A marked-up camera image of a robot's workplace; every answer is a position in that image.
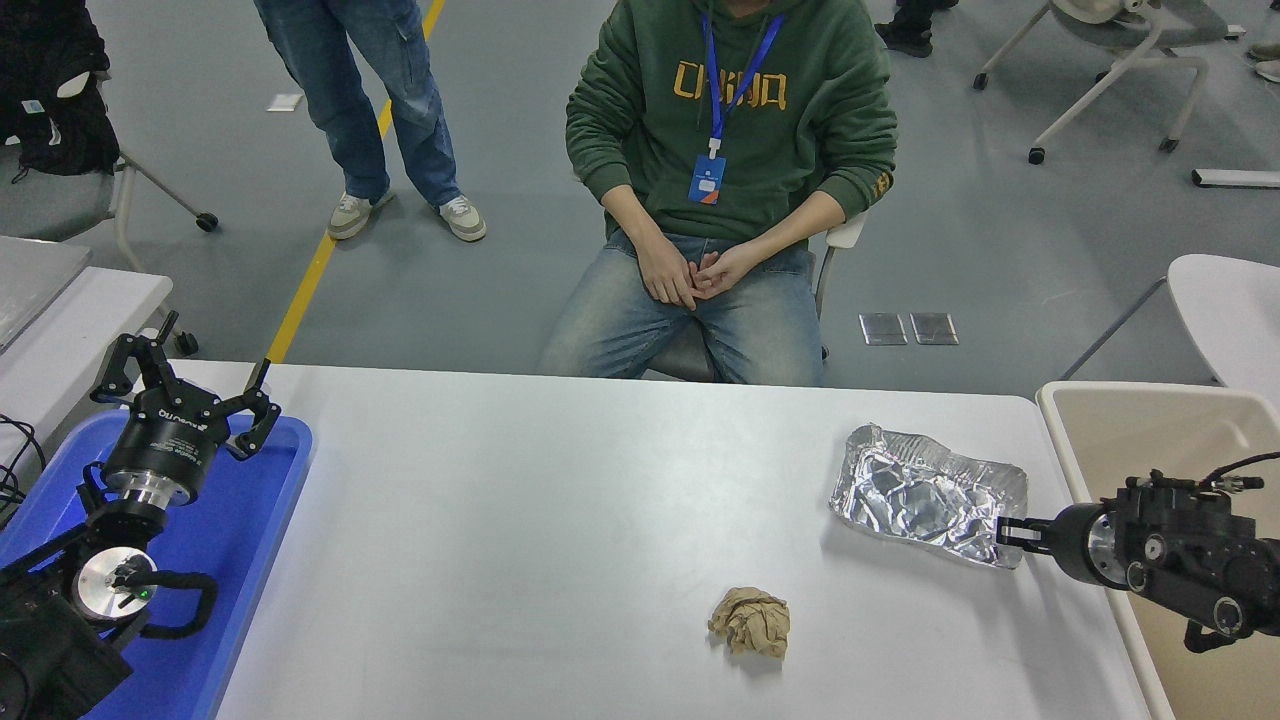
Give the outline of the person's left hand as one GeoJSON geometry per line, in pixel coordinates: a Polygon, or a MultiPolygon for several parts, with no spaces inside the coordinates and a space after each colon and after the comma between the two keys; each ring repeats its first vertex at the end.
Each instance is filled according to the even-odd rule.
{"type": "Polygon", "coordinates": [[[754,241],[707,252],[699,263],[690,263],[694,299],[710,300],[728,292],[769,256],[754,241]]]}

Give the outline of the person's right hand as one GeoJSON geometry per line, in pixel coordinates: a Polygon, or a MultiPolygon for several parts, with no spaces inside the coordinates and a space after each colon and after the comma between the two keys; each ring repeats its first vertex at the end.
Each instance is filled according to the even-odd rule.
{"type": "Polygon", "coordinates": [[[686,259],[664,234],[643,234],[632,240],[643,283],[657,302],[696,309],[694,277],[699,263],[686,259]]]}

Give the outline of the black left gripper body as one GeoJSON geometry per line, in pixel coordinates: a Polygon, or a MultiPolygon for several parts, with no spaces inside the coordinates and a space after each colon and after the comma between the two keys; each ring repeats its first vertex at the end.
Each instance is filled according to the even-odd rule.
{"type": "Polygon", "coordinates": [[[174,501],[196,501],[218,448],[230,437],[224,416],[195,419],[156,405],[129,410],[124,430],[102,468],[104,484],[124,495],[129,483],[164,479],[174,501]]]}

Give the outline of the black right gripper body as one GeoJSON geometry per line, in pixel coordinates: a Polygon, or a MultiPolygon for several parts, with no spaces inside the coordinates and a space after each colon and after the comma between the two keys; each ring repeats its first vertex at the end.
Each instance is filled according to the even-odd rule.
{"type": "Polygon", "coordinates": [[[1064,509],[1050,523],[1046,546],[1070,578],[1107,585],[1107,512],[1102,503],[1064,509]]]}

